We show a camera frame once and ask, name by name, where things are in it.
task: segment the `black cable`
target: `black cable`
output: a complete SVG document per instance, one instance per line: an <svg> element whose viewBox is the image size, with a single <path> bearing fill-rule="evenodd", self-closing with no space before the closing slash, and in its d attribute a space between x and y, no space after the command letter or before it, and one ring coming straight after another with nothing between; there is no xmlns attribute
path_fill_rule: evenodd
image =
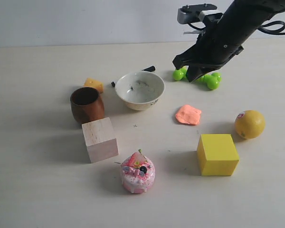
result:
<svg viewBox="0 0 285 228"><path fill-rule="evenodd" d="M198 27L195 27L194 25L192 25L192 24L188 24L191 28L194 28L194 29L196 29L196 30L198 30L198 31L202 31L205 27L203 27L203 28L198 28Z"/></svg>
<svg viewBox="0 0 285 228"><path fill-rule="evenodd" d="M282 25L282 27L278 28L276 30L269 30L269 29L265 28L265 27L269 27L272 25ZM270 22L268 24L261 25L257 30L264 32L266 34L269 34L269 35L285 35L285 32L282 32L282 31L284 31L284 29L285 29L285 22L283 22L281 20L276 20L276 21Z"/></svg>

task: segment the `white bowl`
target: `white bowl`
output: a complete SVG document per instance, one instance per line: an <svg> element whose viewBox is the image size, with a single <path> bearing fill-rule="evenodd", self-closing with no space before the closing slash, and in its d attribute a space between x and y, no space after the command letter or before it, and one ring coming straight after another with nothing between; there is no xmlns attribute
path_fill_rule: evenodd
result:
<svg viewBox="0 0 285 228"><path fill-rule="evenodd" d="M165 91L165 83L154 73L137 71L121 77L115 90L126 106L142 111L158 102Z"/></svg>

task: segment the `pink cake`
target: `pink cake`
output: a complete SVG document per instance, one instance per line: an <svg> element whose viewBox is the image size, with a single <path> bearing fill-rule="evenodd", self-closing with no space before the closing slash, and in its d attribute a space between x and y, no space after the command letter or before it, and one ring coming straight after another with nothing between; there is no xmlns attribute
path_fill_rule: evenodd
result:
<svg viewBox="0 0 285 228"><path fill-rule="evenodd" d="M143 193L154 183L155 167L139 150L121 164L121 178L129 192Z"/></svg>

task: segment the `robotic arm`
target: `robotic arm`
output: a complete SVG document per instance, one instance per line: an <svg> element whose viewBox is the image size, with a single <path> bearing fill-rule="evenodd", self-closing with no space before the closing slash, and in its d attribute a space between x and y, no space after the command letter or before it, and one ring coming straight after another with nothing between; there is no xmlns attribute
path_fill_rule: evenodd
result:
<svg viewBox="0 0 285 228"><path fill-rule="evenodd" d="M234 0L223 14L212 4L187 5L178 10L177 20L200 30L196 44L177 55L173 64L178 70L189 66L187 79L192 82L223 67L242 50L242 44L257 29L272 35L285 35L285 23L275 21L262 25L274 15L285 12L285 0ZM203 22L204 28L192 23ZM283 25L276 30L264 27Z"/></svg>

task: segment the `bowl rim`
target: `bowl rim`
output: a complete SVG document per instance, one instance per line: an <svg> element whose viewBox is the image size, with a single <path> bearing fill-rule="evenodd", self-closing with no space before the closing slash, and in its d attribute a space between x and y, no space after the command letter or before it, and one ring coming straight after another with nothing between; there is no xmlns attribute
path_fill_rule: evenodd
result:
<svg viewBox="0 0 285 228"><path fill-rule="evenodd" d="M154 76L158 77L158 78L160 79L160 81L162 82L162 84L163 84L163 90L162 90L161 94L159 94L155 99L153 99L153 100L151 100L151 101L147 101L147 102L139 102L139 103L137 103L137 102L130 102L130 101L127 101L127 100L123 99L123 98L118 94L118 92L117 92L118 82L120 82L123 78L125 78L125 77L128 76L128 75L134 75L134 74L137 74L137 73L139 73L139 72L143 72L143 73L146 73L146 74L154 75ZM163 93L165 92L165 90L166 90L166 84L165 84L164 80L163 80L159 75L157 75L157 74L155 74L155 73L153 73L153 72L144 71L144 70L138 70L138 71L129 72L129 73L125 74L124 76L122 76L121 78L119 78L119 79L117 80L116 84L115 84L115 92L116 92L117 96L118 96L120 99L122 99L124 102L130 103L130 104L134 104L134 105L136 105L136 104L137 104L137 105L143 105L143 104L145 105L145 104L153 103L153 102L155 102L156 100L158 100L158 99L163 95Z"/></svg>

